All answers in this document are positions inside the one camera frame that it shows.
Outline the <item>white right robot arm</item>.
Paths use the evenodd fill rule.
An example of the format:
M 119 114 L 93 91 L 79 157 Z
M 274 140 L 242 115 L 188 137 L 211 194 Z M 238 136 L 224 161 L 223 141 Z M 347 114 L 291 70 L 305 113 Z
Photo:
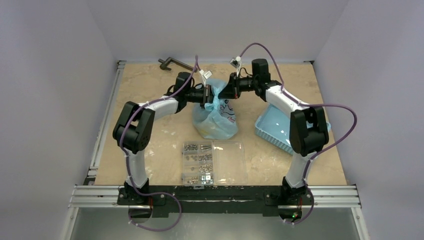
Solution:
M 243 92 L 254 92 L 289 117 L 289 142 L 293 155 L 282 180 L 280 196 L 284 202 L 292 204 L 306 191 L 313 154 L 323 150 L 329 142 L 325 111 L 320 106 L 303 106 L 298 98 L 284 89 L 281 82 L 272 80 L 266 59 L 252 60 L 252 73 L 247 77 L 240 76 L 241 57 L 232 58 L 229 63 L 236 72 L 230 74 L 227 85 L 217 97 L 238 99 Z

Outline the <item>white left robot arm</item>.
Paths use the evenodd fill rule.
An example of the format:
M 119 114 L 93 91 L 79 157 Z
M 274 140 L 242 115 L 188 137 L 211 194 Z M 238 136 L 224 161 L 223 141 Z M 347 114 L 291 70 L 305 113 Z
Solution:
M 194 81 L 191 73 L 180 72 L 163 96 L 145 103 L 128 101 L 121 110 L 112 137 L 125 157 L 125 183 L 132 187 L 129 197 L 138 205 L 146 203 L 151 195 L 144 151 L 151 140 L 155 121 L 179 113 L 187 103 L 198 103 L 203 107 L 214 100 L 209 84 L 194 84 Z

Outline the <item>light blue printed plastic bag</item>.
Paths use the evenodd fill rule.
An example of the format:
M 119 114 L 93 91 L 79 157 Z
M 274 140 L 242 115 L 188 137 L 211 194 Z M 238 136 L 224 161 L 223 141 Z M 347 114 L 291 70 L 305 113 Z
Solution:
M 236 113 L 229 99 L 213 98 L 201 107 L 195 103 L 192 124 L 205 139 L 228 140 L 238 132 Z

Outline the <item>light blue plastic basket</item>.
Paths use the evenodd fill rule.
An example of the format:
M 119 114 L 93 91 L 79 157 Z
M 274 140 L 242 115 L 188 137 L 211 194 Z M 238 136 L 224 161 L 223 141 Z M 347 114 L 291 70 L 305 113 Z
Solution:
M 330 124 L 321 106 L 296 109 L 288 115 L 270 104 L 255 123 L 255 134 L 290 155 L 302 157 L 323 150 Z

